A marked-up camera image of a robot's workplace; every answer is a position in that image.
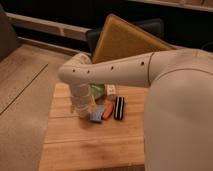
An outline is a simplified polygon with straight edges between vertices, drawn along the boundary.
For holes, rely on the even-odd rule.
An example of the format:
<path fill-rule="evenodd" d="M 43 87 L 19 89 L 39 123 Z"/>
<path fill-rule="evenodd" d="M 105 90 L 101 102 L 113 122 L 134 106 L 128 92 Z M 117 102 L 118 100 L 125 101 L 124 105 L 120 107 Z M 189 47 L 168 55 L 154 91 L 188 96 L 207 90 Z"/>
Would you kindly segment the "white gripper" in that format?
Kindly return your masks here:
<path fill-rule="evenodd" d="M 80 118 L 86 118 L 91 111 L 93 97 L 88 84 L 70 85 L 71 102 Z"/>

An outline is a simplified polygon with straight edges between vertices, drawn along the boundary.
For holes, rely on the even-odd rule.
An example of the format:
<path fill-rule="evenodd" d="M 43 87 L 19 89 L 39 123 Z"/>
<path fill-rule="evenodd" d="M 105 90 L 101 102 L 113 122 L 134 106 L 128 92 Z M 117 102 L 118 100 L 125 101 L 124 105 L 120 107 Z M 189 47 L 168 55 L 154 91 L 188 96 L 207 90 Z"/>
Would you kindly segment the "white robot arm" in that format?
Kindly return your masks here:
<path fill-rule="evenodd" d="M 82 84 L 147 87 L 146 171 L 213 171 L 213 53 L 200 49 L 151 52 L 92 64 L 77 54 L 59 78 Z"/>

